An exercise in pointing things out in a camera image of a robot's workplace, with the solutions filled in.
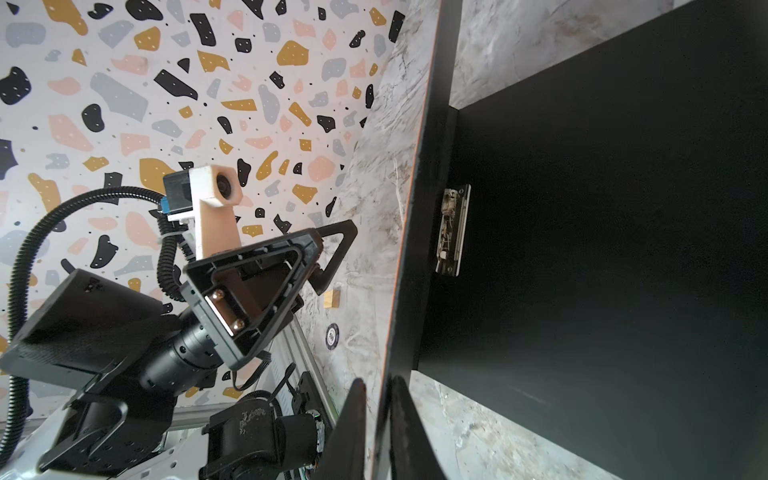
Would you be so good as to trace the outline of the orange black binder folder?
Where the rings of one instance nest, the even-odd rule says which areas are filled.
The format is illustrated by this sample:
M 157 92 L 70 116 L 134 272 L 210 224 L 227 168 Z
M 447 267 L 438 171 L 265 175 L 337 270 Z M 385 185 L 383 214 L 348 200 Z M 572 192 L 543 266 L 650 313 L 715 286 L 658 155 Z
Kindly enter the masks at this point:
M 625 479 L 765 478 L 766 3 L 691 1 L 457 109 L 460 18 L 441 3 L 374 475 L 419 371 Z

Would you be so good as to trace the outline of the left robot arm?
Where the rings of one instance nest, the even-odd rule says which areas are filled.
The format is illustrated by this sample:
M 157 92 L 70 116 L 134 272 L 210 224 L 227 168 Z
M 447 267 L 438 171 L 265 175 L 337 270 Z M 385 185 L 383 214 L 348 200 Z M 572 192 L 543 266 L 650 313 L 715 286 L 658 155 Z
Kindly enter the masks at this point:
M 302 288 L 324 292 L 356 235 L 346 220 L 195 261 L 179 314 L 72 271 L 2 355 L 11 378 L 2 477 L 274 478 L 313 463 L 330 424 L 306 410 L 284 415 L 268 393 L 207 415 L 201 435 L 166 453 L 159 445 L 180 396 L 214 386 L 221 367 L 270 363 Z

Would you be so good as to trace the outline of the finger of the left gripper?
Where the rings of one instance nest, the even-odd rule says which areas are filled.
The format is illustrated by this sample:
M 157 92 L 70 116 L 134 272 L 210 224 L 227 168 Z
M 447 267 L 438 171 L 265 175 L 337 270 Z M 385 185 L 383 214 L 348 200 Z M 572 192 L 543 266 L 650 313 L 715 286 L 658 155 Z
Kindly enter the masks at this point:
M 330 260 L 324 267 L 316 265 L 314 271 L 309 276 L 309 283 L 317 295 L 322 295 L 331 284 L 337 273 L 341 262 L 346 257 L 354 240 L 357 237 L 358 229 L 351 220 L 344 220 L 317 228 L 317 232 L 322 240 L 327 237 L 341 236 L 340 243 L 336 246 Z

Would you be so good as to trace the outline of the metal binder clip mechanism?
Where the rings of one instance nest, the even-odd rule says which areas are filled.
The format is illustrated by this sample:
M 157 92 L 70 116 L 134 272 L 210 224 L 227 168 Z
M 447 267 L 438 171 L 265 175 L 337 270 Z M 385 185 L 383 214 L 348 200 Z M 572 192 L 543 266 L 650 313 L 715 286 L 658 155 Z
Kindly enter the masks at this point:
M 460 273 L 470 198 L 469 184 L 444 190 L 436 249 L 437 274 L 457 277 Z

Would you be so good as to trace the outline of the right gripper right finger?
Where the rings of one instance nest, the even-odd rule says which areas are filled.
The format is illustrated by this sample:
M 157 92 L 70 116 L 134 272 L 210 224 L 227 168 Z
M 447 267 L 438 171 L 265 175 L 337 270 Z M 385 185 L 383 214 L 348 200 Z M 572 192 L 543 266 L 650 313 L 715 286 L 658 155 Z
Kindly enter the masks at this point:
M 404 378 L 391 382 L 390 462 L 398 480 L 446 480 Z

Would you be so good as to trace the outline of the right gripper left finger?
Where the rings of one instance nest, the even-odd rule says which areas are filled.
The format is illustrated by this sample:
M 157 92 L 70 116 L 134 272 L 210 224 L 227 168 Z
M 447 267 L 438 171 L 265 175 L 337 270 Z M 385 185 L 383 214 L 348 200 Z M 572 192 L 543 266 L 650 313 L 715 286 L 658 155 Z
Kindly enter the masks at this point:
M 364 478 L 366 416 L 366 385 L 361 378 L 356 378 L 313 479 Z

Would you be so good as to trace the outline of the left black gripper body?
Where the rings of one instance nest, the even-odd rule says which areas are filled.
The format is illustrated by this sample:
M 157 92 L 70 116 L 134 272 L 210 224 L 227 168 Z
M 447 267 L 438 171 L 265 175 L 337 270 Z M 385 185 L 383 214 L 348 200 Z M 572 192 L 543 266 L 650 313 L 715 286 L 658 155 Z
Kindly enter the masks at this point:
M 221 361 L 239 369 L 264 350 L 323 251 L 301 230 L 189 263 L 182 289 Z

